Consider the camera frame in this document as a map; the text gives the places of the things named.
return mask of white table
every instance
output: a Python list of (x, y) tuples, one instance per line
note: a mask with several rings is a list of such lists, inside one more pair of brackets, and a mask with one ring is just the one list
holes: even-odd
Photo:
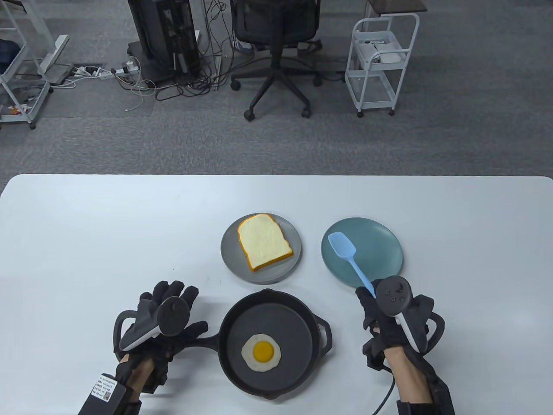
[[(429, 361), (457, 414), (549, 414), (553, 390), (553, 182), (547, 178), (22, 175), (0, 196), (0, 413), (76, 414), (113, 373), (116, 315), (162, 279), (195, 284), (192, 319), (214, 334), (262, 287), (231, 275), (226, 227), (282, 215), (304, 255), (273, 286), (326, 319), (334, 348), (301, 393), (272, 402), (235, 388), (217, 355), (188, 349), (144, 414), (370, 414), (390, 376), (366, 367), (353, 290), (320, 256), (325, 230), (362, 215), (389, 227), (402, 274), (436, 300), (446, 332)], [(382, 414), (395, 414), (395, 392)]]

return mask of white cart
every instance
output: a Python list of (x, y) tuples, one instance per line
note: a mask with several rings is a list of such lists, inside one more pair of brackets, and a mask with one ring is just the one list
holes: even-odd
[[(402, 48), (392, 32), (392, 22), (397, 17), (412, 17), (415, 28), (408, 48)], [(371, 23), (388, 22), (385, 31), (371, 30)], [(370, 108), (390, 108), (395, 114), (399, 92), (409, 63), (411, 51), (419, 31), (419, 16), (415, 13), (388, 14), (384, 17), (361, 19), (353, 28), (347, 61), (346, 85), (357, 108), (357, 116)], [(401, 70), (398, 88), (392, 88), (385, 71)]]
[[(0, 28), (0, 30), (9, 30), (9, 31), (17, 32), (19, 35), (19, 38), (23, 42), (23, 45), (21, 46), (21, 50), (19, 51), (17, 56), (13, 59), (12, 63), (9, 65), (8, 69), (6, 69), (3, 74), (0, 74), (0, 85), (2, 85), (6, 93), (9, 95), (9, 97), (13, 101), (15, 108), (17, 108), (19, 113), (15, 113), (12, 115), (2, 115), (0, 117), (0, 125), (5, 122), (26, 121), (29, 124), (29, 127), (31, 129), (35, 129), (36, 125), (34, 120), (38, 115), (40, 107), (42, 106), (48, 92), (53, 92), (54, 90), (51, 88), (50, 83), (48, 82), (48, 79), (46, 79), (46, 76), (44, 75), (44, 71), (40, 67), (38, 60), (36, 59), (33, 51), (30, 48), (30, 45), (25, 40), (23, 33), (19, 29), (17, 22), (13, 18), (8, 8), (8, 5), (4, 2), (2, 2), (2, 4), (4, 6), (5, 12), (7, 13), (9, 19), (12, 22), (13, 28)], [(23, 61), (28, 55), (31, 56), (32, 61), (36, 66), (36, 70), (41, 77), (40, 81), (29, 81), (29, 86), (32, 85), (33, 87), (39, 88), (39, 92), (33, 98), (32, 106), (21, 104), (17, 99), (17, 96), (15, 95), (13, 89), (10, 88), (10, 81), (12, 80), (13, 76), (16, 74), (16, 72), (21, 67), (21, 65), (23, 64)]]

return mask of sneaker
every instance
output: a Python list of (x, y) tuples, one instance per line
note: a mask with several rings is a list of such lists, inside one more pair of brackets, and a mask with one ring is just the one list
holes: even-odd
[(298, 56), (306, 56), (322, 49), (320, 40), (309, 40), (298, 44)]
[(233, 48), (236, 52), (240, 52), (244, 55), (253, 55), (253, 45), (251, 43), (242, 42), (238, 39), (234, 41)]

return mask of light blue spatula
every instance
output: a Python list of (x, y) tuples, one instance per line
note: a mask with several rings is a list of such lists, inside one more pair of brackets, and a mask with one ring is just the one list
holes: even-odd
[(365, 287), (367, 287), (373, 297), (376, 298), (372, 283), (368, 280), (368, 278), (357, 266), (355, 260), (353, 259), (355, 253), (357, 252), (355, 245), (342, 232), (334, 232), (333, 234), (330, 234), (328, 236), (328, 241), (330, 242), (330, 246), (332, 247), (336, 255), (338, 255), (339, 258), (342, 258), (343, 260), (350, 263), (355, 272), (357, 272), (357, 275), (359, 275), (359, 278), (361, 279)]

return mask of hand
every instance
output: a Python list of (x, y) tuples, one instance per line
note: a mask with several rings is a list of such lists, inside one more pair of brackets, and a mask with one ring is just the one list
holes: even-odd
[[(191, 309), (198, 295), (198, 289), (193, 286), (188, 286), (181, 295), (184, 289), (184, 284), (180, 281), (174, 281), (171, 285), (167, 281), (158, 283), (153, 292), (143, 293), (140, 299), (152, 300), (155, 306), (158, 307), (164, 300), (169, 297), (180, 296)], [(198, 321), (186, 327), (180, 334), (174, 337), (166, 337), (163, 334), (156, 338), (150, 338), (129, 352), (127, 360), (131, 361), (152, 361), (153, 371), (148, 380), (145, 392), (153, 393), (157, 385), (163, 385), (167, 379), (168, 364), (173, 360), (173, 357), (181, 352), (193, 339), (205, 333), (208, 330), (207, 322)], [(116, 355), (119, 361), (122, 360), (125, 353), (121, 350), (116, 350)], [(124, 370), (123, 365), (119, 365), (118, 370)]]
[[(374, 290), (382, 280), (373, 281)], [(382, 342), (385, 349), (409, 344), (403, 329), (396, 323), (395, 318), (385, 315), (377, 305), (377, 301), (365, 287), (359, 287), (355, 290), (357, 297), (363, 309), (365, 310), (365, 320), (363, 329), (371, 328), (371, 334)]]

